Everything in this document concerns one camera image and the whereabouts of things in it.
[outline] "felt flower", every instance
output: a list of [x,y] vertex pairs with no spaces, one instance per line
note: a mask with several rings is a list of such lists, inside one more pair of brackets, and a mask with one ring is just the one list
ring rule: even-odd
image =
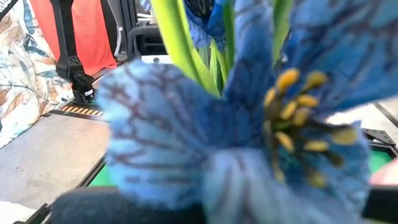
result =
[[329,114],[391,96],[395,0],[300,0],[283,71],[269,1],[235,0],[235,62],[221,98],[174,65],[134,61],[100,82],[114,183],[143,207],[200,203],[208,223],[360,223],[369,149]]
[[[217,47],[223,50],[226,45],[223,21],[223,6],[227,0],[184,0],[189,31],[197,48],[207,47],[213,38]],[[150,0],[140,0],[141,6],[152,10]]]

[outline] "gray floor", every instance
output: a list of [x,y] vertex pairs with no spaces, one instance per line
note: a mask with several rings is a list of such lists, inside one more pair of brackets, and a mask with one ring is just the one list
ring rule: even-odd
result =
[[0,149],[0,200],[39,208],[74,188],[104,154],[105,123],[52,114]]

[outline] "flower petal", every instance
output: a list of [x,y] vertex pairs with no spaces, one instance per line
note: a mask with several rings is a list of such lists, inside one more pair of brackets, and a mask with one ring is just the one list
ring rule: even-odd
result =
[[370,190],[369,147],[360,125],[360,122],[352,124],[356,140],[353,139],[355,142],[346,146],[335,143],[330,133],[318,129],[310,130],[305,136],[309,140],[326,141],[330,146],[328,152],[343,159],[343,165],[336,167],[326,156],[305,154],[308,164],[326,177],[328,186],[325,189],[312,187],[304,175],[302,162],[283,151],[281,168],[292,191],[313,201],[327,203],[336,200],[341,208],[359,215]]
[[234,10],[235,66],[224,95],[255,111],[274,83],[272,6],[269,1],[236,0]]
[[196,25],[190,19],[188,20],[188,26],[195,47],[202,48],[210,46],[211,37],[200,26]]
[[286,67],[328,74],[322,112],[348,109],[398,93],[398,12],[395,0],[296,1]]
[[152,10],[150,0],[139,0],[139,3],[145,10]]
[[[225,26],[223,19],[223,5],[225,2],[225,0],[215,0],[214,5],[209,5],[207,7],[206,3],[211,3],[211,1],[184,0],[188,21],[191,21],[200,27],[207,35],[214,38],[220,50],[224,50],[226,45]],[[200,14],[203,14],[203,11],[209,11],[211,13],[207,18],[206,13],[200,16],[198,13],[193,12],[193,9],[200,9],[198,10],[200,11],[198,12]],[[195,37],[193,32],[191,32],[191,35],[195,43],[195,39],[197,39],[197,37]]]
[[142,205],[197,202],[207,154],[250,135],[247,115],[214,99],[174,65],[120,66],[101,80],[96,102],[111,130],[106,162],[112,180]]
[[208,223],[358,223],[331,196],[305,198],[272,178],[261,152],[225,149],[204,167],[203,204]]

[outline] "yellow stamen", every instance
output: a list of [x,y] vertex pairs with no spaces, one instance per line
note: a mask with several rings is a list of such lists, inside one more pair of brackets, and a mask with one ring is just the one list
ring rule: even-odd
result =
[[276,87],[281,92],[284,92],[288,87],[292,86],[299,79],[300,71],[291,68],[280,75],[277,80]]
[[329,149],[329,143],[325,141],[308,141],[305,143],[304,149],[312,152],[325,152]]
[[306,106],[309,108],[318,106],[318,100],[314,96],[310,96],[310,95],[298,96],[297,102],[299,103],[299,105]]
[[276,91],[274,88],[270,88],[266,94],[266,97],[264,97],[264,107],[269,106],[272,100],[275,99],[276,96]]
[[318,171],[313,170],[308,175],[308,182],[312,187],[316,188],[325,188],[326,187],[326,178],[319,173]]
[[339,156],[338,154],[331,152],[331,151],[326,151],[324,152],[324,155],[328,160],[335,166],[335,167],[341,167],[344,164],[344,159]]
[[280,113],[280,118],[289,119],[294,114],[296,109],[297,109],[297,102],[291,101],[285,106],[285,108]]
[[282,131],[278,131],[275,133],[275,137],[278,139],[279,143],[286,148],[288,152],[294,152],[293,140],[289,135],[283,133]]
[[282,172],[282,170],[279,167],[274,166],[273,168],[274,168],[275,179],[281,183],[284,183],[285,182],[285,174]]
[[296,126],[303,126],[310,115],[308,108],[299,108],[293,116],[293,124]]
[[349,146],[355,143],[358,138],[358,132],[352,127],[347,127],[341,130],[333,131],[331,140],[342,146]]
[[310,89],[325,84],[328,81],[328,77],[321,71],[314,71],[308,74],[304,89]]

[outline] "metal bracket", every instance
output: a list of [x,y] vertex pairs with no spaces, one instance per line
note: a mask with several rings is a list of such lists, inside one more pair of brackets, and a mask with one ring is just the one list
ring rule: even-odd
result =
[[369,140],[377,140],[383,142],[384,144],[390,145],[392,147],[396,146],[396,143],[390,138],[390,136],[385,131],[367,129],[363,128],[363,133]]

